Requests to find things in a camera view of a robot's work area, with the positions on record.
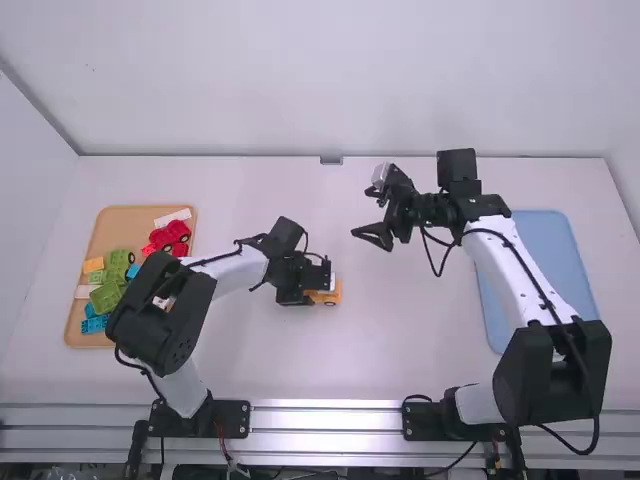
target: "cork board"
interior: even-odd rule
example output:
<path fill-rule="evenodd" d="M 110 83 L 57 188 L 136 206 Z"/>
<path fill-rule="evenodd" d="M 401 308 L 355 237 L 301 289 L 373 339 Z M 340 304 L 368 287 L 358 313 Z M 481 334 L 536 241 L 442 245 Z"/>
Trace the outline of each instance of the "cork board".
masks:
<path fill-rule="evenodd" d="M 149 234 L 155 229 L 153 220 L 183 208 L 191 210 L 191 218 L 185 220 L 192 232 L 187 241 L 191 255 L 196 234 L 196 210 L 191 205 L 118 205 L 106 207 L 98 214 L 83 262 L 106 256 L 117 248 L 127 248 L 136 256 L 134 263 L 141 265 L 145 257 L 140 249 L 149 243 Z M 78 270 L 78 285 L 87 285 L 89 275 L 82 273 L 82 264 L 78 265 Z M 80 325 L 85 319 L 84 307 L 88 302 L 86 299 L 73 299 L 64 329 L 64 342 L 72 348 L 113 347 L 113 342 L 104 333 L 80 333 Z"/>

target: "toy car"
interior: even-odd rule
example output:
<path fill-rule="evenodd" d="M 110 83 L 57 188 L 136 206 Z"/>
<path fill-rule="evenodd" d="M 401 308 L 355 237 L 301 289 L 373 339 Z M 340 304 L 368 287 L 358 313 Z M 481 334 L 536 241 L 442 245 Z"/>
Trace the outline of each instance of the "toy car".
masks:
<path fill-rule="evenodd" d="M 173 255 L 174 257 L 186 257 L 187 253 L 189 253 L 189 245 L 187 245 L 186 243 L 174 243 L 172 248 L 172 252 L 171 255 Z"/>
<path fill-rule="evenodd" d="M 174 242 L 185 243 L 189 238 L 191 238 L 191 230 L 189 230 L 187 224 L 182 220 L 172 220 L 169 222 L 169 225 L 167 225 L 167 231 L 173 238 Z"/>
<path fill-rule="evenodd" d="M 113 250 L 107 257 L 107 270 L 126 270 L 135 261 L 136 256 L 131 250 Z"/>
<path fill-rule="evenodd" d="M 182 220 L 172 220 L 169 225 L 157 228 L 149 234 L 149 242 L 156 250 L 171 251 L 171 245 L 186 242 L 191 238 L 191 230 Z"/>
<path fill-rule="evenodd" d="M 323 303 L 333 307 L 342 301 L 342 280 L 336 279 L 336 274 L 331 273 L 331 290 L 305 290 L 313 303 Z"/>

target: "orange toy car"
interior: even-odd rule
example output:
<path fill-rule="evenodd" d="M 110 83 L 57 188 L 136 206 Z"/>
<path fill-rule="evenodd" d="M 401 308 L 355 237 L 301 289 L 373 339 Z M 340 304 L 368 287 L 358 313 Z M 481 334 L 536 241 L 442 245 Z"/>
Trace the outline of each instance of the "orange toy car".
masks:
<path fill-rule="evenodd" d="M 305 290 L 304 295 L 308 296 L 313 303 L 336 306 L 342 302 L 342 280 L 336 278 L 335 273 L 331 273 L 331 290 Z"/>

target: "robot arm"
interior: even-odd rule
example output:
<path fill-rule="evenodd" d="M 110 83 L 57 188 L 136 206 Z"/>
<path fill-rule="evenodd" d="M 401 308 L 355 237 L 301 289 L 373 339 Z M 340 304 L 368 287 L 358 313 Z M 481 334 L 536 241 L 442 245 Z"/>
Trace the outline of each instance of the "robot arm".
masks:
<path fill-rule="evenodd" d="M 311 305 L 309 290 L 330 290 L 331 261 L 314 264 L 296 246 L 306 232 L 280 217 L 271 232 L 236 241 L 213 257 L 151 255 L 118 303 L 106 335 L 150 376 L 167 405 L 193 418 L 210 396 L 191 354 L 209 305 L 238 289 L 276 287 L 281 305 Z"/>
<path fill-rule="evenodd" d="M 378 166 L 365 195 L 387 206 L 382 222 L 352 234 L 388 252 L 414 227 L 448 228 L 492 282 L 514 328 L 490 381 L 448 389 L 440 402 L 453 437 L 469 427 L 512 427 L 597 416 L 602 408 L 611 336 L 583 322 L 527 252 L 499 195 L 482 194 L 473 149 L 438 152 L 436 194 L 420 194 L 395 164 Z"/>

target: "white lego brick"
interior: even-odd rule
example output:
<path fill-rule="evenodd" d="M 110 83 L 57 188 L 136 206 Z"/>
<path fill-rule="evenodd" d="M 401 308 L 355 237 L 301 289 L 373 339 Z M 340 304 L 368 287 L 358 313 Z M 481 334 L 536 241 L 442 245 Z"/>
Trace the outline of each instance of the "white lego brick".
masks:
<path fill-rule="evenodd" d="M 169 222 L 172 220 L 187 220 L 189 218 L 191 218 L 191 210 L 189 208 L 183 208 L 164 217 L 156 218 L 153 223 L 156 225 L 156 228 L 162 228 L 169 225 Z"/>
<path fill-rule="evenodd" d="M 74 298 L 89 298 L 89 294 L 102 285 L 78 285 Z"/>

